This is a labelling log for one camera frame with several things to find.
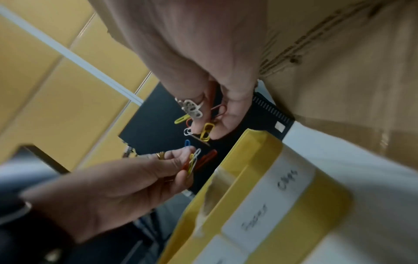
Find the white sticker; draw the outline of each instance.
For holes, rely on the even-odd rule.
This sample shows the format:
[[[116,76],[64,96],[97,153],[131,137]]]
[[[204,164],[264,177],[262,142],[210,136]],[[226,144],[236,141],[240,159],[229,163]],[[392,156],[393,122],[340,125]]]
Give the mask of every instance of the white sticker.
[[[287,146],[222,227],[252,253],[312,182],[315,167]]]
[[[193,264],[244,264],[248,254],[221,235],[212,238]]]
[[[276,128],[278,131],[280,131],[281,133],[283,133],[283,131],[286,128],[286,126],[283,125],[282,123],[280,123],[279,121],[277,121],[276,122],[276,125],[274,125],[274,128]]]

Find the yellow wall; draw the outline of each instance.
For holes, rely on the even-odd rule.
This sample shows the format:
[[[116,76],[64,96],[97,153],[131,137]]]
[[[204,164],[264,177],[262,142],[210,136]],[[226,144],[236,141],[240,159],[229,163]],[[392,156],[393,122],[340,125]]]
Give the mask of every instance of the yellow wall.
[[[107,34],[87,0],[1,3],[132,92],[149,74]],[[157,82],[151,75],[139,97]],[[121,157],[117,135],[138,106],[121,113],[125,97],[1,16],[0,85],[0,163],[21,144],[36,145],[69,170]]]

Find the person's right hand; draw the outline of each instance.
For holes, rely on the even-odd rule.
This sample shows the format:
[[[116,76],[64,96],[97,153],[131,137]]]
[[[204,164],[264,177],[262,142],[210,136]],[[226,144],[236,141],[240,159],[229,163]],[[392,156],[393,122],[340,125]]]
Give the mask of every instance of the person's right hand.
[[[266,33],[265,0],[105,0],[130,48],[180,100],[199,104],[199,134],[210,121],[216,82],[227,112],[210,133],[219,139],[251,102]]]

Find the yellow container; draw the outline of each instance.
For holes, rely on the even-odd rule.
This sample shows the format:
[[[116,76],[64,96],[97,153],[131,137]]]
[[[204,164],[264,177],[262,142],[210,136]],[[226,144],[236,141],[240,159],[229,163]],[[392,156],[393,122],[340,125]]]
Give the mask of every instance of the yellow container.
[[[159,263],[297,264],[350,204],[344,187],[280,140],[246,130],[183,213]]]

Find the white cable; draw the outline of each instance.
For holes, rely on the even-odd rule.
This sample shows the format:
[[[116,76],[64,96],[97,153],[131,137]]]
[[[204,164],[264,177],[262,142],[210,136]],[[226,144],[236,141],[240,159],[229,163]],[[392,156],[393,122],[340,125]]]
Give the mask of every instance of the white cable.
[[[12,11],[8,10],[5,6],[0,4],[0,15],[7,18],[35,38],[39,39],[40,41],[44,42],[57,52],[61,53],[64,57],[71,60],[81,68],[85,69],[87,72],[93,74],[95,77],[97,77],[99,80],[103,81],[108,86],[112,87],[115,91],[123,95],[124,97],[128,98],[133,103],[141,106],[144,102],[141,98],[137,97],[133,92],[123,87],[121,84],[119,84],[117,81],[113,80],[100,70],[98,70],[96,67],[88,63],[87,61],[83,60],[81,57],[76,55],[71,50],[67,49],[54,39],[52,39],[50,36],[45,34],[44,32],[40,31],[39,29],[32,26],[30,23],[28,23],[23,18],[19,17]]]

